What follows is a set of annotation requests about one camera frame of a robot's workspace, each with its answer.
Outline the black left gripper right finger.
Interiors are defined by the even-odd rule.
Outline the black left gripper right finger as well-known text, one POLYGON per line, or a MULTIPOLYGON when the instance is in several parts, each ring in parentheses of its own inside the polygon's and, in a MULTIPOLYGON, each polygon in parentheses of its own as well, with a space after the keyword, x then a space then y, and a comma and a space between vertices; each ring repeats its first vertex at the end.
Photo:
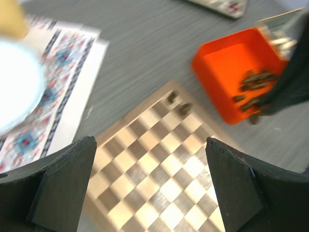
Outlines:
POLYGON ((295 173, 208 137, 206 156, 227 232, 307 232, 309 172, 295 173))

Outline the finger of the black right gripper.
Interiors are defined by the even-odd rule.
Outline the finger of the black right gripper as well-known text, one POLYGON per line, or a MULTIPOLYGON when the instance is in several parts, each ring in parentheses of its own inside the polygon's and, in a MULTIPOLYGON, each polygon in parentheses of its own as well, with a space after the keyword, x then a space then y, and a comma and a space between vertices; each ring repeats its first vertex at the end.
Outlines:
POLYGON ((262 115, 273 115, 287 107, 309 101, 309 17, 295 51, 281 77, 260 100, 262 115))

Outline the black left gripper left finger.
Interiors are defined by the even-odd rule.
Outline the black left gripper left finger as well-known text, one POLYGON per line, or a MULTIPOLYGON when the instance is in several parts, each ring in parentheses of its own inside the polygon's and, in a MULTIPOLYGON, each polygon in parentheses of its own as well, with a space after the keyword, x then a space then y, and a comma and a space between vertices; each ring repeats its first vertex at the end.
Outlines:
POLYGON ((77 231, 97 143, 86 136, 0 175, 2 232, 77 231))

